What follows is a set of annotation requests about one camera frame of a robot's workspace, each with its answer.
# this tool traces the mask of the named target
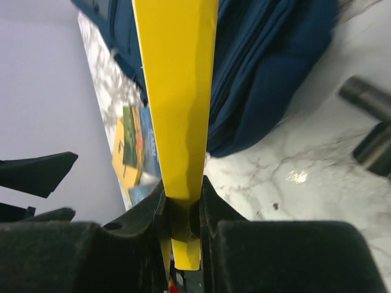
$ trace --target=yellow strip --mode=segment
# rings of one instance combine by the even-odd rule
[[[198,270],[189,208],[201,193],[218,0],[133,0],[175,266]]]

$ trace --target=metal pipe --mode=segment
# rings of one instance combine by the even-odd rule
[[[352,76],[341,87],[340,96],[382,122],[391,122],[391,94],[358,76]]]
[[[368,171],[391,179],[391,124],[379,123],[353,151]]]

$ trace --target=marble floor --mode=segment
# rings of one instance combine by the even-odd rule
[[[391,1],[340,3],[334,41],[296,92],[282,122],[246,151],[208,157],[205,174],[219,195],[248,219],[352,223],[368,241],[391,288],[391,183],[351,157],[377,121],[337,95],[354,74],[391,91]],[[139,103],[139,93],[82,14],[79,26],[112,149],[122,106]]]

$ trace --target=book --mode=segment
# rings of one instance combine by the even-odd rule
[[[112,154],[112,166],[117,174],[122,189],[125,191],[127,201],[131,201],[129,189],[136,186],[141,177],[141,172],[137,168],[130,167],[123,163],[125,153],[124,122],[122,118],[117,120],[117,129],[115,131],[114,150]]]
[[[152,118],[148,107],[124,107],[124,165],[161,178]]]
[[[139,185],[135,186],[133,188],[129,189],[129,195],[130,195],[130,200],[132,202],[132,206],[135,206],[138,204],[140,201],[142,201],[144,198],[146,198],[152,190],[156,187],[158,184],[158,181],[146,185]]]

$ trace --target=blue bag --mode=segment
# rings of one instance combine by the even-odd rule
[[[130,0],[72,0],[98,27],[146,103]],[[207,150],[222,157],[259,142],[331,41],[337,0],[220,0]]]

